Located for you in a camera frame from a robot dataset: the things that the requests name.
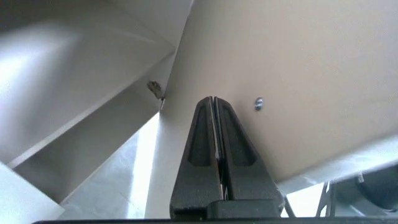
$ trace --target tiled floor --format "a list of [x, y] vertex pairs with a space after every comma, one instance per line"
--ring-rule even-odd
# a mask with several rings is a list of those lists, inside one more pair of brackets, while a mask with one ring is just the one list
[[144, 218], [159, 114], [61, 203], [60, 220]]

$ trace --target gray surface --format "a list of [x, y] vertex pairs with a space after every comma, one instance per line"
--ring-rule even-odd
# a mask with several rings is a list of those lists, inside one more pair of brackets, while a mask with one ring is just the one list
[[107, 1], [27, 6], [0, 10], [0, 161], [11, 168], [174, 51]]
[[[111, 2], [175, 46], [175, 53], [177, 52], [193, 0], [111, 0]], [[175, 53], [152, 67], [145, 78], [140, 80], [143, 85], [137, 87], [137, 92], [156, 106], [159, 105], [159, 101], [146, 88], [146, 83], [155, 80], [160, 83], [162, 91], [165, 91]]]
[[[270, 175], [289, 183], [285, 194], [397, 160], [397, 12], [392, 0], [195, 1], [160, 117], [147, 217], [169, 216], [193, 111], [208, 95], [232, 104]], [[383, 139], [392, 141], [377, 154]]]
[[0, 163], [0, 223], [28, 224], [58, 218], [64, 209]]
[[61, 203], [61, 220], [144, 218], [159, 116]]
[[156, 112], [130, 86], [15, 171], [61, 202]]

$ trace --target white shelf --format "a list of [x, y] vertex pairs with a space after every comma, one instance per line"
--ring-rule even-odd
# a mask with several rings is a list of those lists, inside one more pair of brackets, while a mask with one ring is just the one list
[[175, 49], [112, 4], [54, 7], [56, 19], [0, 37], [0, 161], [11, 168]]

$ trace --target screw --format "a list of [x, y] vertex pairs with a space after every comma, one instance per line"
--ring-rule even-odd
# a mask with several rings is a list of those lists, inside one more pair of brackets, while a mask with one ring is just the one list
[[259, 111], [261, 110], [262, 106], [264, 106], [264, 100], [262, 99], [262, 97], [259, 97], [254, 103], [254, 109], [256, 109], [256, 111]]

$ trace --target black object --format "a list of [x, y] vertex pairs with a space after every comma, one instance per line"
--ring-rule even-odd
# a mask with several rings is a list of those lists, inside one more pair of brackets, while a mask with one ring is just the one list
[[370, 202], [385, 210], [398, 209], [398, 167], [393, 166], [377, 172], [362, 174], [356, 179], [356, 186]]
[[[327, 192], [325, 196], [334, 198]], [[171, 220], [60, 220], [36, 224], [398, 224], [397, 219], [388, 218], [280, 218], [283, 206], [284, 199], [231, 105], [207, 97], [197, 104], [193, 116], [170, 199]], [[290, 206], [287, 210], [294, 215]]]

